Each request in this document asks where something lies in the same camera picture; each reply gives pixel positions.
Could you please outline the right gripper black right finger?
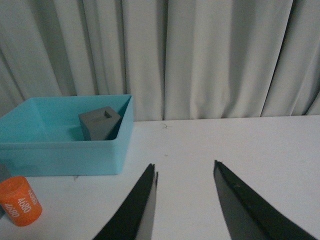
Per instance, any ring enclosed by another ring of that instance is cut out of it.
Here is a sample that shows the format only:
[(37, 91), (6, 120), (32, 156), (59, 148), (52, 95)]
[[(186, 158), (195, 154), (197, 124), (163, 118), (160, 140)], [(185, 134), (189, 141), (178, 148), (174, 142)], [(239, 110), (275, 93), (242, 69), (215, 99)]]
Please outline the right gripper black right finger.
[(214, 182), (222, 214), (233, 240), (314, 240), (222, 162), (214, 161)]

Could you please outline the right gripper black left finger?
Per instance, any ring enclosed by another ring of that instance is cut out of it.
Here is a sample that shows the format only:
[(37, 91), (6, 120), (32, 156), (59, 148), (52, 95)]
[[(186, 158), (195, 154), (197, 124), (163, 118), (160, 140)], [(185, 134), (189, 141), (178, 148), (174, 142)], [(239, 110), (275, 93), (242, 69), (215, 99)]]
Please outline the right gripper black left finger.
[(157, 202), (158, 172), (149, 164), (95, 240), (150, 240)]

